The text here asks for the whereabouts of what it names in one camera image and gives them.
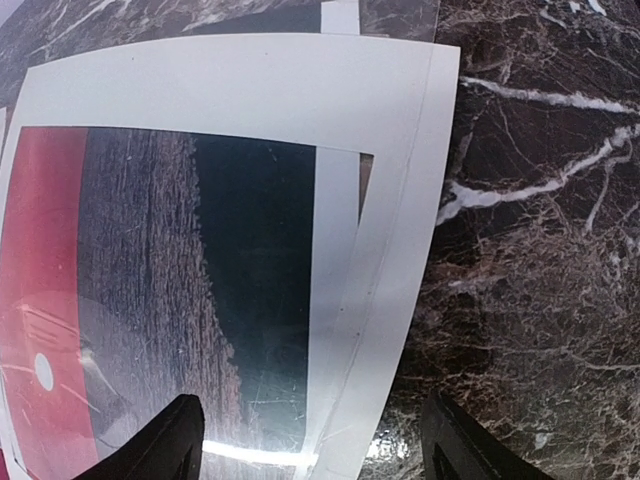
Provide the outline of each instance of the marble surface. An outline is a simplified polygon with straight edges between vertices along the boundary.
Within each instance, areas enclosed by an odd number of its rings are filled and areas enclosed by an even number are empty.
[[[311,3],[26,0],[0,107],[28,66]],[[361,8],[363,34],[433,36],[430,1]],[[421,478],[432,389],[555,478],[640,478],[640,9],[443,0],[436,41],[463,52],[440,225],[361,478]]]

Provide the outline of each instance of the white dot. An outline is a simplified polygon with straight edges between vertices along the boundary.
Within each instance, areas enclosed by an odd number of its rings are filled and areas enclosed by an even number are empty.
[[[38,353],[36,355],[35,366],[36,377],[38,377],[40,385],[42,385],[46,391],[50,392],[53,390],[53,371],[51,370],[49,360],[47,360],[47,357],[43,354]]]

